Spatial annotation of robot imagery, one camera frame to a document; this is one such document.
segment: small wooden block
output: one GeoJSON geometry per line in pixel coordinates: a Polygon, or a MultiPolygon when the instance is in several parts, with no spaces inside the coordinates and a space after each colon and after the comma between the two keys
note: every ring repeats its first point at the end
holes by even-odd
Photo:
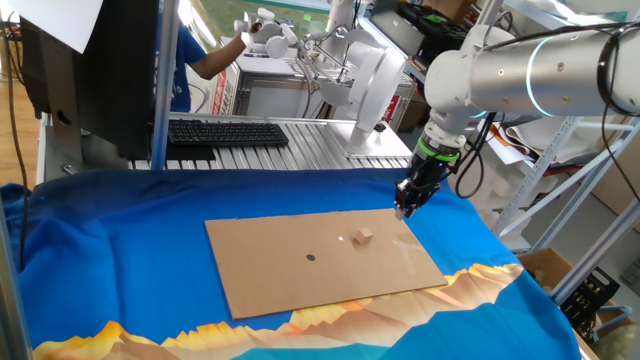
{"type": "Polygon", "coordinates": [[[371,232],[371,230],[369,230],[369,228],[359,229],[356,233],[356,241],[359,242],[360,245],[367,245],[371,242],[372,238],[373,233],[371,232]]]}

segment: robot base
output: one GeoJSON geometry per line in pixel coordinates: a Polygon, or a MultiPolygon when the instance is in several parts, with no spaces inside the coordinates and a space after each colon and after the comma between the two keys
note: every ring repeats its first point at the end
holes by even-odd
{"type": "Polygon", "coordinates": [[[386,126],[382,132],[373,131],[364,144],[353,151],[347,151],[347,144],[354,127],[355,125],[351,124],[329,124],[324,128],[327,135],[335,140],[338,149],[345,157],[362,159],[411,156],[411,150],[389,126],[386,126]]]}

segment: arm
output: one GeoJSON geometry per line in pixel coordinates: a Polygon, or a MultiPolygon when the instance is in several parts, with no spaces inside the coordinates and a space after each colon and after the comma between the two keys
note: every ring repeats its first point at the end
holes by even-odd
{"type": "Polygon", "coordinates": [[[201,78],[211,80],[231,65],[234,60],[242,54],[245,47],[244,42],[240,38],[240,34],[238,34],[222,49],[210,52],[207,56],[189,64],[189,66],[191,66],[201,78]]]}

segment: wire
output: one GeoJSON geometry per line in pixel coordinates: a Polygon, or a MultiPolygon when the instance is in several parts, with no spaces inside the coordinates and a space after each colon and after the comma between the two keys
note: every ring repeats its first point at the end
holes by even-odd
{"type": "Polygon", "coordinates": [[[480,188],[482,187],[482,183],[484,182],[484,161],[482,161],[482,156],[480,155],[480,151],[482,150],[482,147],[484,146],[484,144],[487,142],[487,135],[489,135],[489,131],[491,130],[491,124],[493,124],[493,120],[495,118],[496,118],[495,112],[492,112],[489,114],[489,116],[487,116],[487,118],[485,119],[485,123],[482,125],[482,129],[480,129],[480,134],[478,135],[478,139],[471,146],[471,149],[465,154],[462,160],[460,160],[460,164],[463,164],[469,156],[472,156],[471,160],[469,160],[467,165],[462,169],[462,172],[460,172],[460,175],[458,175],[458,179],[456,180],[455,193],[456,195],[458,195],[458,197],[462,199],[468,199],[472,197],[473,195],[477,194],[480,188]],[[460,184],[462,183],[462,179],[467,174],[469,169],[471,169],[471,166],[476,161],[476,159],[480,161],[480,178],[478,179],[478,184],[470,193],[466,195],[462,195],[460,193],[460,184]]]}
{"type": "Polygon", "coordinates": [[[565,26],[565,27],[561,27],[555,30],[550,30],[550,31],[543,31],[543,32],[539,32],[539,33],[535,33],[535,34],[529,34],[529,35],[523,35],[521,37],[518,38],[514,38],[511,40],[507,40],[507,41],[503,41],[501,43],[497,43],[495,45],[491,45],[491,46],[487,46],[486,48],[484,48],[484,51],[491,51],[491,50],[495,50],[495,49],[499,49],[505,46],[509,46],[512,44],[516,44],[519,42],[523,42],[523,41],[527,41],[527,40],[534,40],[534,39],[539,39],[539,38],[544,38],[544,37],[549,37],[549,36],[554,36],[554,35],[560,35],[560,34],[567,34],[567,33],[572,33],[572,32],[577,32],[577,31],[585,31],[585,30],[606,30],[606,29],[619,29],[620,28],[620,24],[596,24],[596,25],[589,25],[589,26],[565,26]]]}
{"type": "MultiPolygon", "coordinates": [[[[622,35],[624,35],[630,29],[631,29],[630,27],[626,28],[625,30],[620,32],[617,35],[617,37],[614,39],[615,45],[614,45],[614,53],[613,53],[613,64],[612,64],[612,69],[611,69],[611,84],[609,85],[609,89],[608,89],[609,98],[611,98],[611,96],[613,94],[613,84],[614,84],[615,79],[616,79],[616,68],[617,68],[617,65],[618,65],[618,52],[620,51],[620,41],[619,41],[619,39],[620,39],[620,37],[622,35]]],[[[622,170],[622,166],[620,166],[620,163],[618,163],[618,160],[614,156],[613,151],[611,151],[611,147],[609,146],[609,141],[607,141],[607,136],[605,134],[604,127],[605,127],[605,122],[606,122],[607,112],[608,111],[609,111],[609,103],[605,102],[604,113],[602,114],[602,126],[600,128],[600,133],[602,135],[602,141],[604,142],[604,146],[607,149],[607,152],[609,153],[609,156],[611,157],[611,160],[613,160],[613,163],[615,164],[616,168],[618,168],[618,171],[620,172],[620,175],[622,175],[622,178],[627,183],[627,186],[629,186],[629,189],[631,190],[633,195],[636,197],[636,200],[638,202],[640,202],[640,196],[638,196],[638,192],[634,188],[633,184],[631,184],[631,181],[629,180],[629,177],[627,177],[627,174],[625,174],[624,170],[622,170]]]]}
{"type": "Polygon", "coordinates": [[[496,133],[495,133],[495,134],[493,134],[493,136],[491,136],[489,139],[487,139],[487,142],[489,142],[489,141],[493,140],[493,139],[496,137],[496,135],[498,135],[498,132],[500,131],[500,128],[502,128],[502,123],[504,122],[504,118],[505,118],[506,116],[507,116],[507,114],[506,114],[506,113],[502,113],[502,119],[500,119],[500,122],[498,123],[498,128],[496,129],[496,133]]]}
{"type": "Polygon", "coordinates": [[[353,9],[353,22],[351,23],[351,28],[355,30],[356,21],[358,20],[358,12],[360,12],[360,5],[362,4],[362,0],[356,0],[353,9]]]}
{"type": "MultiPolygon", "coordinates": [[[[9,17],[7,18],[7,23],[6,25],[4,25],[3,23],[3,34],[4,34],[4,41],[7,42],[7,46],[5,47],[7,49],[7,53],[8,53],[8,61],[7,64],[9,64],[7,67],[11,67],[13,65],[14,69],[20,70],[20,72],[22,72],[22,65],[20,65],[20,47],[18,46],[18,39],[16,38],[16,34],[15,32],[13,32],[13,28],[11,28],[11,18],[13,17],[13,14],[15,14],[15,11],[12,11],[11,14],[9,14],[9,17]],[[13,38],[13,43],[15,45],[16,48],[16,57],[17,59],[13,58],[13,54],[11,53],[11,48],[9,47],[9,38],[6,34],[7,29],[9,32],[11,32],[11,37],[13,38]]],[[[18,81],[24,85],[24,80],[22,79],[22,77],[20,76],[20,73],[16,73],[16,78],[18,79],[18,81]]]]}
{"type": "MultiPolygon", "coordinates": [[[[2,29],[2,36],[4,37],[4,48],[7,52],[6,60],[9,60],[9,37],[5,28],[2,29]]],[[[20,164],[20,172],[22,173],[22,196],[24,200],[24,207],[22,210],[22,226],[20,228],[20,270],[24,270],[24,246],[27,236],[27,215],[29,212],[29,189],[27,183],[27,169],[24,166],[24,160],[22,159],[22,152],[20,151],[20,141],[18,139],[18,127],[16,125],[16,114],[13,107],[13,80],[11,74],[11,66],[7,67],[7,73],[9,74],[9,116],[11,118],[11,132],[13,133],[13,144],[16,148],[16,155],[18,156],[18,163],[20,164]]]]}

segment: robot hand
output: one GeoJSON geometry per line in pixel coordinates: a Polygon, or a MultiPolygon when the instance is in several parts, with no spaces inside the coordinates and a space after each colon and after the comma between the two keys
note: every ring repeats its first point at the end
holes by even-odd
{"type": "Polygon", "coordinates": [[[245,13],[244,20],[236,20],[233,28],[236,32],[249,33],[251,40],[247,47],[251,52],[278,59],[287,53],[290,45],[298,42],[298,38],[288,25],[278,24],[274,18],[272,12],[260,8],[255,21],[252,22],[249,14],[245,13]]]}

